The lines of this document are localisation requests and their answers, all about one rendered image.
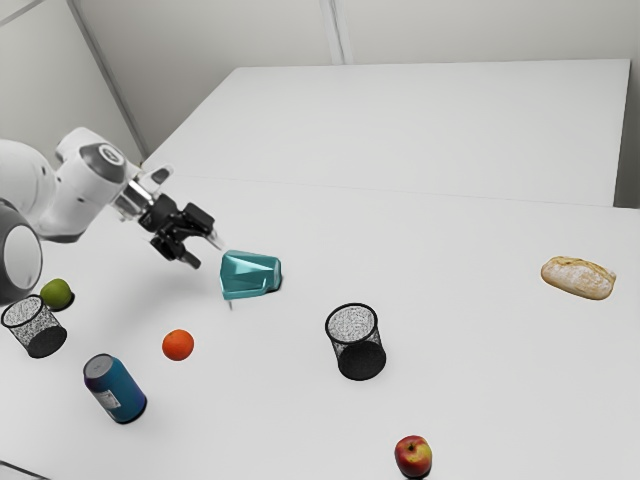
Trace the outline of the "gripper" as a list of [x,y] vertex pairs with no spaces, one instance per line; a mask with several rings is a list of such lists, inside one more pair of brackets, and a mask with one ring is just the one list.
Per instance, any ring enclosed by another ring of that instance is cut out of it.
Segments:
[[199,237],[217,250],[223,250],[224,242],[216,232],[214,222],[211,215],[193,203],[180,210],[166,194],[161,194],[138,220],[138,224],[151,234],[150,244],[166,260],[180,261],[193,269],[199,269],[201,261],[186,249],[182,241]]

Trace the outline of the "orange fruit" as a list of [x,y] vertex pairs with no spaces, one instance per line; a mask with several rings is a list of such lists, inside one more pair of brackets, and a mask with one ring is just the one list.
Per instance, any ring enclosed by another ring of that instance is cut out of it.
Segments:
[[192,354],[194,346],[194,338],[190,332],[175,329],[164,336],[161,348],[166,358],[182,361]]

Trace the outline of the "green apple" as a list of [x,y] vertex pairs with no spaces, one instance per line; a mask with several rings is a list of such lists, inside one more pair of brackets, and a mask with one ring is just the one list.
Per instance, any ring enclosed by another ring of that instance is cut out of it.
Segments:
[[40,290],[40,297],[52,311],[64,310],[74,300],[69,284],[60,278],[47,282]]

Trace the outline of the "blue can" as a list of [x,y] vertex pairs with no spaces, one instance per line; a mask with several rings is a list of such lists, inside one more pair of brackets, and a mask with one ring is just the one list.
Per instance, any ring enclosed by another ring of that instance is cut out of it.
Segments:
[[107,353],[93,356],[84,365],[83,379],[86,388],[116,423],[133,422],[144,413],[147,397],[118,358]]

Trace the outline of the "black mesh pen holder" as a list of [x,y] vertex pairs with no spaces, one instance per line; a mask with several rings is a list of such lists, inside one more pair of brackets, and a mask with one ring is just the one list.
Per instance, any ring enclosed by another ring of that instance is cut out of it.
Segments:
[[39,295],[29,295],[10,304],[0,323],[24,347],[31,358],[45,358],[58,351],[67,339],[67,330],[58,322]]
[[365,381],[386,365],[378,315],[367,304],[351,302],[336,307],[325,321],[340,373],[347,379]]

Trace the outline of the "red apple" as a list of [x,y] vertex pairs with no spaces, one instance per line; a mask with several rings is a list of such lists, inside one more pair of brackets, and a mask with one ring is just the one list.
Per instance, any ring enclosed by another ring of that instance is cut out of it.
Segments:
[[433,453],[422,436],[409,435],[400,439],[394,448],[394,457],[399,471],[407,478],[421,479],[430,473]]

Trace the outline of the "bread loaf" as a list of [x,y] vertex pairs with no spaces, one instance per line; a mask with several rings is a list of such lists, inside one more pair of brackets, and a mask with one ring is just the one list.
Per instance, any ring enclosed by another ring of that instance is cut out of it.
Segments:
[[581,258],[555,256],[543,264],[541,278],[547,284],[589,300],[604,300],[613,292],[615,272]]

